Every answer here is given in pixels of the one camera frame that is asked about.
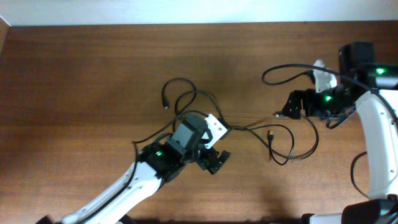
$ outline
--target wooden table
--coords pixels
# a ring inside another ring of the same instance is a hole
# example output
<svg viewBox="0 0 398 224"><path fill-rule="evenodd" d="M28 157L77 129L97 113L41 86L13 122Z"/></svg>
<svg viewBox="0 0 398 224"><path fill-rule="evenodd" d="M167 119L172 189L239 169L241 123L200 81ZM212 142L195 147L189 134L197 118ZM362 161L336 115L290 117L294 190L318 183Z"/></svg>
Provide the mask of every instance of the wooden table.
<svg viewBox="0 0 398 224"><path fill-rule="evenodd" d="M0 60L0 223L35 223L46 214L58 219L112 184L134 161L131 140L173 118L160 90L174 77L212 92L230 124L287 125L295 154L307 151L315 140L310 125L272 113L291 91L313 85L303 77L265 86L261 74L316 59L337 70L338 49L355 40L374 42L377 61L398 63L396 21L11 27ZM180 86L169 86L171 102L189 90ZM200 97L192 108L215 113ZM351 160L366 150L359 118L333 131L314 120L320 144L310 158L280 167L252 135L233 131L215 146L232 153L218 174L192 164L129 215L243 221L336 213L364 201L349 179ZM288 153L289 134L273 130L274 147ZM367 190L366 159L356 176Z"/></svg>

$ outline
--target green light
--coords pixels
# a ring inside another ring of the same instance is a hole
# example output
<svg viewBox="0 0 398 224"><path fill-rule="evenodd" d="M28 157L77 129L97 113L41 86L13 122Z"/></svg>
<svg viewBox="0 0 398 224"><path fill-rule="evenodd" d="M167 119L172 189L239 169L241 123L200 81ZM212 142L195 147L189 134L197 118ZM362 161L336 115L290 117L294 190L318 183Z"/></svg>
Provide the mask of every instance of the green light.
<svg viewBox="0 0 398 224"><path fill-rule="evenodd" d="M386 69L384 69L384 68L377 68L377 69L376 69L376 73L377 73L378 75L382 75L384 72L386 72Z"/></svg>
<svg viewBox="0 0 398 224"><path fill-rule="evenodd" d="M325 96L325 101L330 101L331 99L333 99L331 96Z"/></svg>

